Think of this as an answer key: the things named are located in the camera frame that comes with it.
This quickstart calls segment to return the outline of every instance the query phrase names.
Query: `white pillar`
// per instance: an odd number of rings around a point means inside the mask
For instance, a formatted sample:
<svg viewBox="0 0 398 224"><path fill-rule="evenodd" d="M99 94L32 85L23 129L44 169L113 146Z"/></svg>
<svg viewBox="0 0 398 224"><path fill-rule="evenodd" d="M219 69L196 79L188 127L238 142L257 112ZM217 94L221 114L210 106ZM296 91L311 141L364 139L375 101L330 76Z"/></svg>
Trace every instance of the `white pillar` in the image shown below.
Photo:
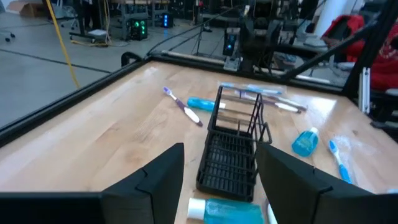
<svg viewBox="0 0 398 224"><path fill-rule="evenodd" d="M315 34L322 36L331 22L344 13L347 0L327 0L315 28Z"/></svg>

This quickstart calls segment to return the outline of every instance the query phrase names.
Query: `black frame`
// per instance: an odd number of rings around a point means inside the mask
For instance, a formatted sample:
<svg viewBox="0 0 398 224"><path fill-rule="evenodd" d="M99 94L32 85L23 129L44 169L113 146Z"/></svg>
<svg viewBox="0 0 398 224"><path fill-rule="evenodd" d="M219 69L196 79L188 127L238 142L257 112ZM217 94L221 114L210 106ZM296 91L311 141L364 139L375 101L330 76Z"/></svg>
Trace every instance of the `black frame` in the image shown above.
<svg viewBox="0 0 398 224"><path fill-rule="evenodd" d="M154 60L158 62L166 62L172 63L176 65L191 67L191 68L199 68L202 70L208 70L211 72L218 72L224 73L228 75L235 75L238 77L244 78L252 78L256 80L261 80L264 82L272 82L281 85L288 85L294 86L299 88L305 88L308 90L315 90L325 93L331 93L335 95L342 95L347 96L349 99L355 98L358 95L358 83L359 83L359 75L362 72L363 67L369 67L373 60L375 59L378 50L380 49L381 45L383 44L384 40L386 39L393 23L395 22L396 18L398 17L398 1L396 0L388 0L385 3L384 8L379 16L379 19L367 26L363 30L361 30L358 34L352 36L351 38L346 39L341 45L333 47L329 52L325 52L324 54L320 54L312 58L309 62L303 64L299 68L295 70L305 71L308 68L316 65L318 62L328 58L329 56L333 55L333 53L343 49L345 46L349 45L350 43L355 42L363 38L366 34L370 33L368 41L366 42L365 48L363 50L362 56L358 59L353 71L351 72L346 85L342 87L333 86L330 84L323 84L311 81L303 81L296 79L295 77L299 74L298 71L290 71L287 72L285 75L281 77L274 77L270 75L264 75L261 73L248 73L244 71L227 71L224 70L223 65L217 63L210 63L204 61L197 61L192 60L189 58L178 57L176 55L169 55L167 52L150 52L145 58L141 58L140 56L126 52L121 57L122 68L119 70L100 78L99 80L79 89L76 90L67 96L56 100L47 106L44 106L18 120L15 120L3 127L0 128L0 147L8 144L9 142L15 140L16 138L20 137L21 135L29 132L30 130L40 126L42 123L50 120L51 118L55 117L56 115L62 113L63 111L71 108L75 104L83 101L87 97L93 95L94 93L102 90L103 88L107 87L108 85L112 84L116 80L130 74L134 70L138 69L139 67L145 65L146 63ZM371 33L372 27L380 27L379 31ZM297 55L301 55L300 53L304 54L311 54L311 52L303 51L302 49L297 49L290 45L280 45L277 47L276 51L286 52L293 49L298 52ZM371 97L374 95L380 95L379 93L372 93Z"/></svg>

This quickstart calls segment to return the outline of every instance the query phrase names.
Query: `purple toothbrush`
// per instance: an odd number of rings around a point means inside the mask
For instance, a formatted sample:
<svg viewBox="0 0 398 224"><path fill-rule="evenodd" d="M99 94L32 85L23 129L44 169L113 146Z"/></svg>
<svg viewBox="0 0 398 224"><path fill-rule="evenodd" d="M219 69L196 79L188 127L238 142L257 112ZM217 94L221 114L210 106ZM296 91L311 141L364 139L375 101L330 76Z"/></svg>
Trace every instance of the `purple toothbrush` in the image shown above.
<svg viewBox="0 0 398 224"><path fill-rule="evenodd" d="M165 87L163 87L163 91L164 91L167 95L171 96L171 98L173 98L173 100L174 100L175 103L178 105L178 107L179 107L189 118L191 118L191 120L192 120L193 122L195 122L195 124L197 124L199 127L202 127L202 126L203 126L203 124L202 124L202 122L200 121L198 115L196 115L190 108L188 108L187 106L185 106L185 104L182 103L181 100L179 100L177 97L175 97L175 96L173 95L172 91L171 91L169 88L167 88L167 87L165 86Z"/></svg>

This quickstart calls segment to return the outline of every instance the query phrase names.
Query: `black wire rack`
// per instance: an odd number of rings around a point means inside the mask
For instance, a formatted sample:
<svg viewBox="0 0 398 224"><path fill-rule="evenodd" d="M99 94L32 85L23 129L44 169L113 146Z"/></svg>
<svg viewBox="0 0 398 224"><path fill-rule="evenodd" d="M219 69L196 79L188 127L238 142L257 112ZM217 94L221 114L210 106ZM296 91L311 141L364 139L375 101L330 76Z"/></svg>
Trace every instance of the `black wire rack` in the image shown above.
<svg viewBox="0 0 398 224"><path fill-rule="evenodd" d="M256 95L247 100L243 93ZM220 109L220 103L226 103ZM263 118L262 96L238 88L218 88L215 109L208 125L205 150L197 174L197 189L251 202L258 170L255 155L257 142L271 143L271 133Z"/></svg>

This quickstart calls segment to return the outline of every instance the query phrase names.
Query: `black cable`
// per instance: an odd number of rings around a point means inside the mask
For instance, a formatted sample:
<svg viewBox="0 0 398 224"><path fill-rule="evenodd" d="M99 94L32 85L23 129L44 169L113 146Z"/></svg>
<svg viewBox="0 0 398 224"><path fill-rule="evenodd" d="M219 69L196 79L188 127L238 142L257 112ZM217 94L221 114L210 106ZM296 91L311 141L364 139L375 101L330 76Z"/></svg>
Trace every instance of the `black cable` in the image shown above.
<svg viewBox="0 0 398 224"><path fill-rule="evenodd" d="M198 28L198 27L201 27L201 26L205 25L206 23L212 21L213 19L216 19L217 17L220 17L220 16L222 16L223 14L226 14L227 12L232 11L232 10L234 10L234 9L237 9L237 8L239 8L239 7L242 7L242 6L235 6L235 7L231 8L231 9L228 9L227 11L222 12L222 13L218 14L217 16L215 16L215 17L213 17L213 18L207 20L206 22L202 22L201 24L199 24L199 25L197 25L197 26L195 26L195 27L192 27L191 29L187 29L187 30L184 31L184 32L181 32L181 33L176 34L176 35L174 35L174 36L172 36L172 37L169 37L169 38L167 38L167 39L165 39L165 40L163 40L163 41L160 41L159 43L157 43L156 45L154 45L154 46L148 51L148 53L146 53L146 57L147 57L156 47L158 47L159 45L163 44L164 42L169 41L169 40L173 39L174 37L181 36L182 34L186 34L187 32L190 32L191 30L194 30L194 29L196 29L196 28Z"/></svg>
<svg viewBox="0 0 398 224"><path fill-rule="evenodd" d="M199 35L199 33L197 33L197 34L195 34L195 35L193 35L193 36L191 36L191 37L187 37L187 39L186 39L186 40L184 40L184 41L181 41L181 43L179 43L179 44L177 44L176 46L174 46L174 47L170 48L170 49L169 49L169 51L172 51L172 50L176 49L177 47L179 47L179 46L183 45L183 44L184 44L184 43L186 43L188 40L191 40L191 39L193 39L193 38L194 38L194 37L196 37L197 35Z"/></svg>
<svg viewBox="0 0 398 224"><path fill-rule="evenodd" d="M61 62L61 61L58 61L58 60L42 58L42 57L38 57L38 56L35 56L35 55L19 53L19 52L15 52L15 51L11 51L11 50L0 49L0 51L7 52L7 53L10 53L10 54L16 54L16 55L21 55L21 56L25 56L25 57L30 57L30 58L34 58L34 59L38 59L38 60L43 60L43 61L46 61L46 62L53 62L53 63L62 64L62 65L68 65L66 62ZM102 69L98 69L98 68L93 68L93 67L87 67L87 66L83 66L83 65L72 64L72 66L76 67L76 68L84 68L84 69L87 69L87 70L96 71L96 72L103 72L103 73L107 73L107 74L111 73L110 71L106 71L106 70L102 70Z"/></svg>
<svg viewBox="0 0 398 224"><path fill-rule="evenodd" d="M13 29L13 28L25 28L25 27L46 26L46 25L52 25L52 24L53 24L52 22L47 22L47 23L45 23L45 24L0 27L0 30L1 30L1 29Z"/></svg>

